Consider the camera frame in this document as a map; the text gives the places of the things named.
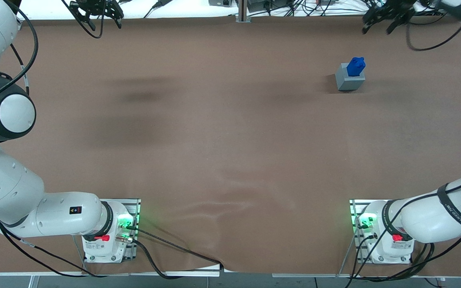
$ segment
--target velcro strap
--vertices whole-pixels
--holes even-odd
[[[444,184],[437,189],[437,196],[439,197],[439,200],[441,201],[441,204],[444,206],[446,211],[456,220],[456,222],[460,223],[461,225],[461,212],[458,210],[458,208],[456,208],[446,193],[446,186],[448,184],[449,183]]]

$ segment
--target warning label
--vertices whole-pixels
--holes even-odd
[[[411,242],[392,242],[391,248],[393,249],[410,249],[412,248]]]
[[[104,248],[104,244],[98,244],[96,242],[93,243],[86,243],[86,248],[88,249],[102,249]]]

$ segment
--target white table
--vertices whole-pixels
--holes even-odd
[[[147,11],[157,2],[157,0],[132,0],[121,4],[124,11],[124,18],[143,18]],[[220,17],[238,13],[236,3],[232,1],[232,7],[210,6],[207,0],[172,0],[167,5],[155,9],[148,18],[197,18],[197,17]],[[307,0],[306,6],[311,9],[316,6],[315,0]],[[20,8],[31,20],[71,20],[73,16],[64,6],[61,0],[23,0]],[[340,9],[354,9],[358,11],[346,11]],[[424,10],[419,4],[415,5],[416,11]],[[288,7],[280,8],[271,12],[271,16],[284,16]],[[367,6],[360,0],[338,0],[330,5],[325,15],[362,15],[367,11]],[[247,13],[252,17],[268,16],[266,12]],[[314,11],[311,16],[321,15],[321,11]],[[302,7],[298,7],[295,16],[306,16]]]

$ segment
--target black strap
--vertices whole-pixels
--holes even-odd
[[[408,235],[407,233],[403,233],[401,231],[399,231],[398,229],[396,229],[394,226],[392,226],[392,222],[389,218],[389,209],[390,209],[390,206],[395,202],[395,201],[398,201],[400,199],[396,199],[396,200],[389,200],[387,201],[387,203],[384,205],[383,209],[382,209],[382,220],[384,222],[384,226],[385,226],[385,229],[389,232],[390,235],[400,235],[402,237],[402,241],[410,241],[412,240],[412,237],[410,237],[410,235]]]
[[[456,208],[456,206],[453,204],[453,202],[446,193],[446,186],[448,184],[449,183],[444,184],[437,189],[437,196],[439,197],[439,201],[441,201],[441,204],[451,215],[451,217],[453,217],[456,220],[456,222],[461,224],[461,212],[458,210],[458,208]]]
[[[103,228],[97,231],[96,233],[90,235],[83,235],[83,238],[86,241],[95,241],[95,237],[106,235],[110,231],[111,223],[113,222],[113,210],[106,201],[101,201],[101,204],[106,208],[106,223],[104,224]]]

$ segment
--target gray box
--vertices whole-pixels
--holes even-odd
[[[335,82],[337,82],[337,89],[339,91],[357,90],[366,80],[366,75],[364,75],[363,70],[360,72],[359,76],[348,76],[348,71],[346,70],[348,64],[349,63],[341,63],[335,73]]]
[[[230,7],[234,0],[209,0],[210,6]]]

